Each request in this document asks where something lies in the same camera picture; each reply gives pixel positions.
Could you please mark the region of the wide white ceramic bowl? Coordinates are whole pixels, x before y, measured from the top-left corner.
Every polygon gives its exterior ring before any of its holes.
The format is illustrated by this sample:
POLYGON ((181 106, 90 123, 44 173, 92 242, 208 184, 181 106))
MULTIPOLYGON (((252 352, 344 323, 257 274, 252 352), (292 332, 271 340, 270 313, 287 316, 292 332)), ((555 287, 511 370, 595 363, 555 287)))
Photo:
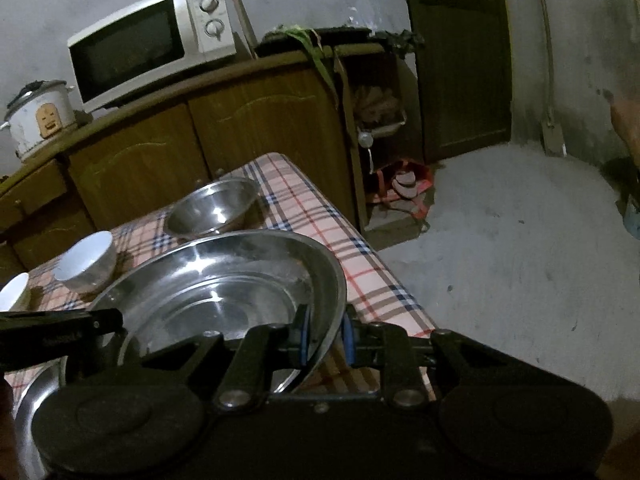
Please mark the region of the wide white ceramic bowl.
POLYGON ((30 303, 29 274, 23 272, 14 276, 1 289, 0 312, 24 311, 30 303))

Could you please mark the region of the large steel plate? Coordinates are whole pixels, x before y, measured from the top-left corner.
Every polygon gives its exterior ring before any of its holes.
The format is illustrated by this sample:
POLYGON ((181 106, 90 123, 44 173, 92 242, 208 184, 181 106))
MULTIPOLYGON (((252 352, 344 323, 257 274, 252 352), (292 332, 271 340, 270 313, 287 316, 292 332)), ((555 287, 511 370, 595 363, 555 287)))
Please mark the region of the large steel plate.
POLYGON ((276 393, 300 386, 323 361, 347 304, 337 258, 288 231, 236 231, 183 244, 128 271, 93 300, 116 308, 124 328, 103 337, 110 365, 122 365, 205 333, 237 341, 253 327, 290 324, 309 313, 306 362, 272 376, 276 393))

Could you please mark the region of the small steel bowl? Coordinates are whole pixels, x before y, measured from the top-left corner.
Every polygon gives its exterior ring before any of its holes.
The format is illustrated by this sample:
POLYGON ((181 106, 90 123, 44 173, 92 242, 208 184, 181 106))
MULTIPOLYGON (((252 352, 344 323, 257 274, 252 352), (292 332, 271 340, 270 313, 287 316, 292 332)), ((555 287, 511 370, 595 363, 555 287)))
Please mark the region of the small steel bowl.
POLYGON ((197 240, 241 229, 259 190, 259 184, 249 178, 209 183, 175 202, 165 218, 164 231, 182 240, 197 240))

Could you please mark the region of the red sandals pile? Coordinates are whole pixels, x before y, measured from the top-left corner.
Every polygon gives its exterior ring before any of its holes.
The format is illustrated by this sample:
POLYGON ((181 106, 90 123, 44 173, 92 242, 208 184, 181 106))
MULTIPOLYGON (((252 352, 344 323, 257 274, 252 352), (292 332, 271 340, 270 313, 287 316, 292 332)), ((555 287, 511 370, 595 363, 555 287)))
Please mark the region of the red sandals pile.
POLYGON ((366 196, 369 205, 403 211, 414 220, 426 218, 430 207, 424 203, 424 194, 434 186, 429 166, 411 158, 400 158, 374 170, 371 185, 366 196))

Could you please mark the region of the white rice cooker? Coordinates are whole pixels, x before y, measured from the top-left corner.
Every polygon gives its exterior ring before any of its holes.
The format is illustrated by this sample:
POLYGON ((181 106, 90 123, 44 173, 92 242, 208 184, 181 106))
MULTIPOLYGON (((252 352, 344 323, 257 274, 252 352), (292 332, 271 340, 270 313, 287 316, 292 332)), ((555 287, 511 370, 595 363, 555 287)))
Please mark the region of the white rice cooker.
POLYGON ((15 153, 22 162, 63 130, 77 125, 64 80, 36 80, 25 84, 6 106, 1 124, 8 130, 15 153))

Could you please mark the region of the brown wooden cabinet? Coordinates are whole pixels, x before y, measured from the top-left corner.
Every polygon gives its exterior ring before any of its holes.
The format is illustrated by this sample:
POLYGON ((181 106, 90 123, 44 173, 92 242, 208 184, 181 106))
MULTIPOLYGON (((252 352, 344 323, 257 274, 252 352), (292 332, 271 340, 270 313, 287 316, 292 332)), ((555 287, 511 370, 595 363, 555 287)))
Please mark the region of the brown wooden cabinet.
POLYGON ((4 280, 186 196, 254 158, 285 155, 357 229, 367 221, 352 85, 396 72, 379 44, 288 52, 187 79, 56 136, 1 185, 4 280))

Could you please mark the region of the dark wooden door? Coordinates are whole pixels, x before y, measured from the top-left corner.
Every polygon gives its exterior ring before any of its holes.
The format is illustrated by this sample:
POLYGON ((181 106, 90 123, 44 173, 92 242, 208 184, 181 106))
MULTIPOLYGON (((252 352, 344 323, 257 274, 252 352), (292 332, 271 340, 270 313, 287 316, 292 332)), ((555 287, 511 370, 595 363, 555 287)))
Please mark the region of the dark wooden door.
POLYGON ((506 0, 407 0, 430 162, 511 137, 506 0))

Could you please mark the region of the green cloth on cabinet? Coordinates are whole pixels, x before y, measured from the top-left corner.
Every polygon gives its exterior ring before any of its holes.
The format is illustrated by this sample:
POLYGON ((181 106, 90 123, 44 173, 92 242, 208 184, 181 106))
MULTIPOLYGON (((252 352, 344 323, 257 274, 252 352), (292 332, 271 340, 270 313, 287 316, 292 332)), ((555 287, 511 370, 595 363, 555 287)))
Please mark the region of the green cloth on cabinet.
POLYGON ((334 107, 338 108, 340 100, 338 99, 333 78, 323 63, 324 53, 318 32, 312 28, 300 25, 279 25, 265 33, 264 38, 262 38, 262 43, 266 44, 269 41, 283 40, 284 38, 296 41, 299 47, 306 53, 307 58, 314 64, 316 72, 323 80, 326 90, 328 90, 332 96, 334 107))

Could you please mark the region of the white microwave oven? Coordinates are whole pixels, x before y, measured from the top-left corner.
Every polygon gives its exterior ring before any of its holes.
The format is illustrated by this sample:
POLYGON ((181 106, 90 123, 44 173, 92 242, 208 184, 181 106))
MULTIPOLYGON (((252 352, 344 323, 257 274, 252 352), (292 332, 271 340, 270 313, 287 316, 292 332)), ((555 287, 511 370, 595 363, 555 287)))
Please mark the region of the white microwave oven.
POLYGON ((71 36, 67 49, 87 112, 236 53, 226 0, 141 0, 71 36))

